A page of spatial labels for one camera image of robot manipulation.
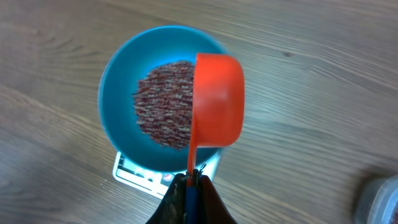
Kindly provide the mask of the red measuring scoop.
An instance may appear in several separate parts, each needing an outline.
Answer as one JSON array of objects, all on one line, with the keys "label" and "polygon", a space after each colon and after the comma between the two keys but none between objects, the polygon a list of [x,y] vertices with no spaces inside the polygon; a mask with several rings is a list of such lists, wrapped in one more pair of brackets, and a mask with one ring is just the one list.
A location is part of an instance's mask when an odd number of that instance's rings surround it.
[{"label": "red measuring scoop", "polygon": [[196,57],[192,124],[187,160],[185,214],[197,222],[198,190],[194,173],[199,147],[226,147],[243,128],[244,75],[240,63],[225,54],[198,53]]}]

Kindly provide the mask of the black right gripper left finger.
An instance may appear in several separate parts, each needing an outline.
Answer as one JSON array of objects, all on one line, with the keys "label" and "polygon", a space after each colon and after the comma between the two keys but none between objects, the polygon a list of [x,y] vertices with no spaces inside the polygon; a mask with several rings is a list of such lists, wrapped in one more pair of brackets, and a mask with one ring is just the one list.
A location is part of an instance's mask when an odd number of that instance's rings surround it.
[{"label": "black right gripper left finger", "polygon": [[177,174],[146,224],[184,224],[186,177]]}]

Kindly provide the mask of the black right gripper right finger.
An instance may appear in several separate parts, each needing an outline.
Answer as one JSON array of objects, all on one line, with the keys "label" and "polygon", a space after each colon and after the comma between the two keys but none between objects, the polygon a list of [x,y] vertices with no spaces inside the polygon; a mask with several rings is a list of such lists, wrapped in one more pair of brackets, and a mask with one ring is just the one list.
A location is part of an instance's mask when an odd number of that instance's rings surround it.
[{"label": "black right gripper right finger", "polygon": [[199,224],[237,224],[225,207],[215,186],[207,175],[198,173],[198,208],[197,223]]}]

